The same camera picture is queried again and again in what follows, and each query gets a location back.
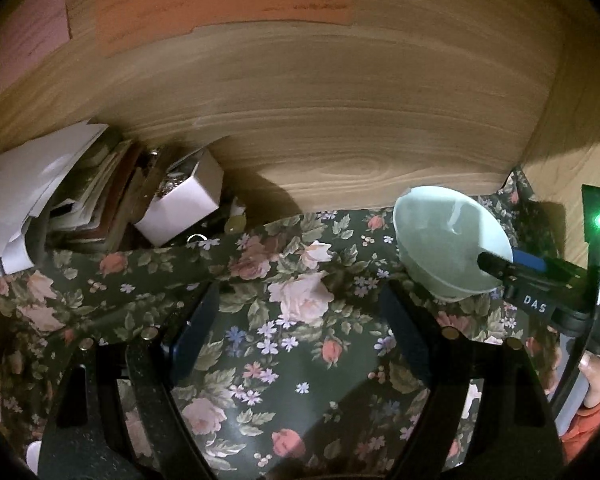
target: small cardboard box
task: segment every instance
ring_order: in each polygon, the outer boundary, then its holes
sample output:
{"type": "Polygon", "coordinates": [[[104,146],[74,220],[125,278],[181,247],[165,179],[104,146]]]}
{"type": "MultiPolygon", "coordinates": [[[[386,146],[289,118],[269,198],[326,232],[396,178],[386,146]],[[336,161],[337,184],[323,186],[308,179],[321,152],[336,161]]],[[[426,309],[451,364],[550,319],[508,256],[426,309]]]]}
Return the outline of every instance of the small cardboard box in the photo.
{"type": "Polygon", "coordinates": [[[145,215],[135,224],[155,247],[164,245],[218,209],[224,171],[206,148],[191,156],[195,160],[179,164],[184,168],[187,163],[195,164],[190,176],[185,175],[165,195],[156,194],[145,215]]]}

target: floral tablecloth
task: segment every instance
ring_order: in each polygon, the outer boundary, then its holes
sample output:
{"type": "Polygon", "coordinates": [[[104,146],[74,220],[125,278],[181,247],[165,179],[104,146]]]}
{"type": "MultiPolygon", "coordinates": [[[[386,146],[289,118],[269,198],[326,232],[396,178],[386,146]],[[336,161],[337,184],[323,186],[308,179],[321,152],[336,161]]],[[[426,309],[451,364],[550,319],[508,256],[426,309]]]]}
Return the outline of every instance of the floral tablecloth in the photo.
{"type": "MultiPolygon", "coordinates": [[[[554,254],[546,221],[514,171],[478,197],[513,246],[554,254]]],[[[55,251],[37,269],[0,279],[13,347],[3,366],[3,423],[17,449],[42,436],[62,371],[85,336],[128,340],[160,325],[199,283],[221,282],[220,314],[194,370],[173,391],[197,446],[221,479],[382,474],[410,437],[427,390],[379,315],[384,280],[401,280],[440,325],[499,344],[521,337],[541,380],[555,338],[498,290],[443,303],[414,289],[398,260],[391,208],[285,218],[246,234],[186,246],[86,255],[55,251]]],[[[138,457],[152,463],[133,395],[121,381],[138,457]]],[[[461,462],[480,397],[472,384],[447,466],[461,462]]]]}

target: wooden panel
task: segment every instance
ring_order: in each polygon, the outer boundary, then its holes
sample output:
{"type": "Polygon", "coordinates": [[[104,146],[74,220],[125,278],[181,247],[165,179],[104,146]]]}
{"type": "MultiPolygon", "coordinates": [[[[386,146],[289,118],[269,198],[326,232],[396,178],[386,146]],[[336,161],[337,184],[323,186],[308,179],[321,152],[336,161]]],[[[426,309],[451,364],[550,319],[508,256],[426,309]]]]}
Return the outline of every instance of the wooden panel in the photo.
{"type": "Polygon", "coordinates": [[[73,39],[0,95],[0,148],[92,116],[149,144],[217,141],[236,191],[272,215],[387,205],[414,184],[497,189],[542,113],[564,15],[354,0],[351,26],[201,27],[107,59],[93,4],[68,0],[73,39]]]}
{"type": "Polygon", "coordinates": [[[600,186],[600,36],[573,26],[523,169],[540,200],[564,207],[564,256],[585,266],[580,186],[600,186]]]}

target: pink paper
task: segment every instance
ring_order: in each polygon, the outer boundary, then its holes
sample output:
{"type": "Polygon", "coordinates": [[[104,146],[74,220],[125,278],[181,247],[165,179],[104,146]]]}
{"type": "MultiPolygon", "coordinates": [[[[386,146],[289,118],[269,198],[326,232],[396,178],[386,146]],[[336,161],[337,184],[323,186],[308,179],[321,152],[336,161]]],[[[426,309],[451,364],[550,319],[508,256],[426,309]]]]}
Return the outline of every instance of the pink paper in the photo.
{"type": "Polygon", "coordinates": [[[0,28],[0,93],[67,41],[66,0],[24,0],[0,28]]]}

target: clutter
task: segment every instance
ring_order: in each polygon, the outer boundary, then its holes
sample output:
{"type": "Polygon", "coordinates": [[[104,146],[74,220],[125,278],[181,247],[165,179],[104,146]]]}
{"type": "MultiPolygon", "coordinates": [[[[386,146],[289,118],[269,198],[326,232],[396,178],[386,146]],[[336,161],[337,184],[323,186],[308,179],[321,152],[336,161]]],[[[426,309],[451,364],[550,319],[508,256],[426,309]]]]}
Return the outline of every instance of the clutter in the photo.
{"type": "Polygon", "coordinates": [[[172,165],[138,230],[156,247],[218,209],[224,172],[206,148],[172,165]]]}
{"type": "MultiPolygon", "coordinates": [[[[206,149],[147,153],[88,121],[1,153],[0,277],[35,266],[46,246],[99,253],[162,245],[218,209],[222,175],[206,149]]],[[[232,229],[242,230],[244,207],[235,202],[230,214],[232,229]]]]}
{"type": "Polygon", "coordinates": [[[0,276],[35,263],[29,248],[40,246],[46,229],[44,217],[36,219],[106,128],[83,121],[0,154],[0,276]]]}

